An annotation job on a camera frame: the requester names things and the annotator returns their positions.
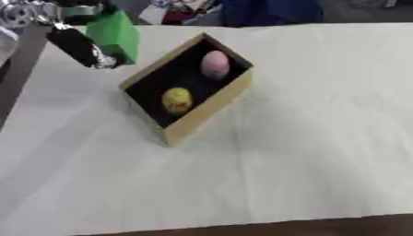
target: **blue fabric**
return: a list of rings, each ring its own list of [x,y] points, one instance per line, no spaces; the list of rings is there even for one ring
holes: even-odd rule
[[[230,27],[321,22],[318,0],[222,0],[224,24]]]

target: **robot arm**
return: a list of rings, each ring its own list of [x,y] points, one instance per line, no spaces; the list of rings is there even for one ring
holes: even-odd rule
[[[0,27],[16,30],[31,22],[52,26],[47,39],[86,67],[115,68],[126,62],[122,53],[107,54],[90,37],[66,22],[83,23],[114,14],[118,9],[109,0],[0,0]]]

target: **white paper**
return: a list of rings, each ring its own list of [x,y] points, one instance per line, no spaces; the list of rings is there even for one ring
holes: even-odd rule
[[[141,12],[139,17],[145,20],[149,24],[161,25],[162,20],[165,18],[167,11],[168,11],[168,8],[166,7],[158,7],[158,6],[149,5],[147,8],[145,8]]]
[[[413,25],[138,29],[114,71],[46,47],[0,134],[0,235],[413,212]],[[254,84],[163,147],[117,85],[204,30]]]

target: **ball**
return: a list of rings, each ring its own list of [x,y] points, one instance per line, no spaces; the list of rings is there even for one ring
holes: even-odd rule
[[[230,60],[221,51],[210,52],[202,59],[201,71],[206,77],[220,80],[229,73]]]
[[[163,94],[162,103],[167,112],[171,114],[183,114],[191,109],[193,99],[188,89],[171,88]]]

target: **table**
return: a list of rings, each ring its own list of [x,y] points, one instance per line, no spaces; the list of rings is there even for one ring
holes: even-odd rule
[[[48,45],[0,135],[0,232],[411,213],[412,27],[143,27],[140,63],[109,72]],[[254,86],[179,147],[161,147],[116,86],[204,30],[255,63]],[[339,233],[386,221],[403,235],[409,228],[397,222],[410,219],[301,225],[316,232],[332,222]]]

